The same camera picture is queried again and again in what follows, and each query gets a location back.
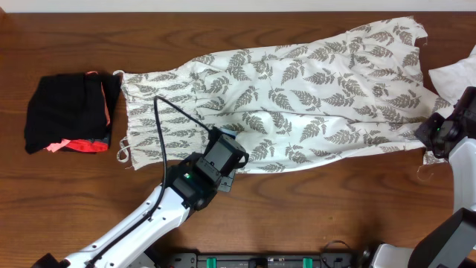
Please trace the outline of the white fern print garment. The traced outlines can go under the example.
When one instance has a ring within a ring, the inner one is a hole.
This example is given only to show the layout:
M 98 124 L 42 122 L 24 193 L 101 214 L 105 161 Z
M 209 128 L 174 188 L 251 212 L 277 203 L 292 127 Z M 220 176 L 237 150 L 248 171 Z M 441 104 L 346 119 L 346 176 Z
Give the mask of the white fern print garment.
M 247 173 L 305 170 L 421 147 L 414 133 L 452 105 L 423 85 L 411 17 L 314 42 L 221 51 L 170 71 L 123 73 L 127 131 L 118 160 L 134 169 L 201 153 L 208 130 L 237 132 Z

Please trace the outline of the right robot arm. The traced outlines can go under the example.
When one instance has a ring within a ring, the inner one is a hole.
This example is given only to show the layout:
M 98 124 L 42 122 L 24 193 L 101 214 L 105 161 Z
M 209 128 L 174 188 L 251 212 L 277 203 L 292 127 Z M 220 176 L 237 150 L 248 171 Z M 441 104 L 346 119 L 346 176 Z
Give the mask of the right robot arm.
M 371 255 L 371 268 L 474 267 L 475 250 L 475 87 L 465 89 L 447 118 L 435 112 L 415 136 L 453 174 L 453 214 L 413 249 L 380 244 Z

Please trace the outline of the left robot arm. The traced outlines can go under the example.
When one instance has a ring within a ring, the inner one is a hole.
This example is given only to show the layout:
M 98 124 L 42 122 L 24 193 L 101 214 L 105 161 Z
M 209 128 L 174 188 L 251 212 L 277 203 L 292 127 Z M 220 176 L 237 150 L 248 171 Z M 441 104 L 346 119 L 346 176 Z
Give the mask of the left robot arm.
M 214 127 L 203 154 L 192 153 L 168 167 L 164 181 L 129 216 L 89 246 L 58 261 L 48 253 L 33 268 L 127 267 L 194 212 L 206 208 L 222 180 L 249 159 L 237 133 Z

